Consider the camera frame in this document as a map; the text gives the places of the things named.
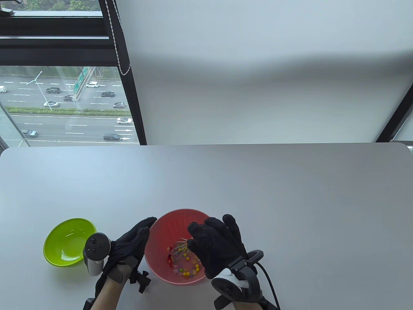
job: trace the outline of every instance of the grass median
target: grass median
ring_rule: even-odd
[[[49,115],[76,115],[76,116],[114,116],[114,117],[131,117],[130,111],[125,110],[97,110],[83,109],[59,109],[59,108],[42,108],[42,107],[5,107],[11,114],[49,114]]]

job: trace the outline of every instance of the black glove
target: black glove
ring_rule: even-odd
[[[149,238],[149,228],[156,222],[156,217],[149,217],[137,223],[130,231],[124,234],[116,241],[111,242],[111,248],[109,252],[109,258],[106,265],[103,267],[102,275],[96,283],[95,298],[99,295],[106,282],[108,273],[114,268],[119,261],[126,259],[128,256],[133,256],[138,260],[138,264],[132,269],[132,277],[137,274],[138,266],[142,261],[145,253],[145,246]]]
[[[188,226],[188,232],[193,237],[188,240],[188,248],[201,261],[208,279],[217,276],[239,256],[248,259],[234,217],[226,214],[222,220],[223,222],[209,217],[204,221],[205,224],[199,225],[193,222]]]

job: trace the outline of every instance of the lime green plastic bowl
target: lime green plastic bowl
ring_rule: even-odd
[[[50,232],[43,246],[43,255],[53,266],[76,264],[83,259],[86,240],[95,232],[95,226],[87,219],[68,219]]]

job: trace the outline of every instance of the pink bowl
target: pink bowl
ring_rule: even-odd
[[[165,282],[177,285],[193,284],[205,278],[203,268],[189,279],[175,274],[167,263],[169,254],[167,248],[173,246],[179,238],[191,238],[188,225],[192,222],[203,224],[208,217],[197,210],[179,209],[166,213],[153,224],[145,247],[145,258],[155,275]]]

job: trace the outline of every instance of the road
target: road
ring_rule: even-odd
[[[117,124],[116,117],[83,117],[52,115],[16,115],[14,121],[21,130],[38,132],[27,138],[30,146],[124,145],[139,144],[132,124]],[[121,141],[104,141],[104,133],[116,133]]]
[[[78,102],[65,102],[65,95],[73,95],[74,79],[61,78],[42,78],[37,79],[38,85],[32,82],[26,83],[33,79],[25,76],[0,76],[0,85],[7,88],[7,93],[0,93],[0,102],[3,106],[9,107],[43,107],[45,99],[39,90],[42,89],[48,101],[56,101],[60,103],[60,108],[77,108],[77,109],[100,109],[112,110],[115,102],[125,103],[124,110],[129,110],[126,100],[125,91],[121,82],[116,81],[99,81],[101,86],[97,88],[84,88]],[[48,94],[46,89],[49,87],[59,87],[62,92],[60,94]],[[113,98],[102,98],[100,96],[103,91],[115,92]]]

